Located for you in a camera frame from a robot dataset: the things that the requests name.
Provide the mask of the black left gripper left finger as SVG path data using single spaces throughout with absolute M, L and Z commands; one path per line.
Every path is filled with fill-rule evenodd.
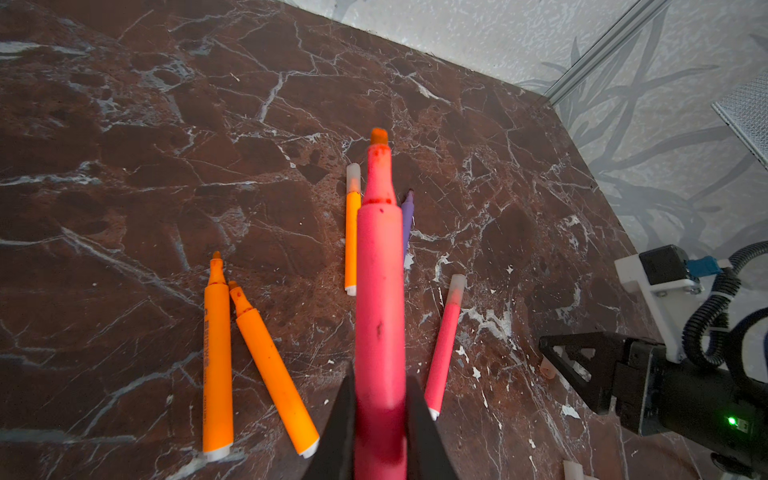
M 354 477 L 356 421 L 354 372 L 343 379 L 303 480 L 351 480 Z

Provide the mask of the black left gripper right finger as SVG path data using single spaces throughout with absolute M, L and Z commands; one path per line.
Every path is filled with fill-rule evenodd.
M 408 479 L 459 479 L 413 376 L 406 379 L 406 438 Z

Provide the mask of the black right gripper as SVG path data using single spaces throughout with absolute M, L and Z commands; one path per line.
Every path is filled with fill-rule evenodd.
M 621 425 L 640 436 L 677 433 L 726 469 L 767 472 L 767 406 L 723 370 L 670 362 L 661 344 L 610 332 L 549 335 L 539 351 L 596 414 L 615 397 Z

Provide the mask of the pink red marker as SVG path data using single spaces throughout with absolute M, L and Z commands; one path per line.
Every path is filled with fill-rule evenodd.
M 466 285 L 465 275 L 454 274 L 452 276 L 425 387 L 425 401 L 433 421 L 438 419 L 442 410 Z

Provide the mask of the orange highlighter marker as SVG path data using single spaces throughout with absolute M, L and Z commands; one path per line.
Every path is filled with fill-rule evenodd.
M 360 165 L 357 163 L 348 165 L 346 175 L 344 289 L 348 296 L 355 297 L 357 294 L 357 218 L 362 202 Z

